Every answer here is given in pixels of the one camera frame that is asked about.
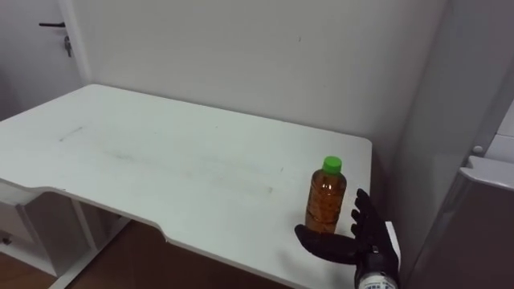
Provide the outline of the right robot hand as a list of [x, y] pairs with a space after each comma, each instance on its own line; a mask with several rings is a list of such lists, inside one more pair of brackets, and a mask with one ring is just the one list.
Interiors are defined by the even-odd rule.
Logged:
[[357, 191], [351, 212], [354, 223], [353, 236], [319, 233], [297, 225], [296, 237], [302, 247], [318, 258], [356, 267], [355, 288], [377, 286], [384, 281], [384, 288], [399, 288], [400, 259], [390, 235], [392, 224], [384, 221], [373, 206], [369, 195]]

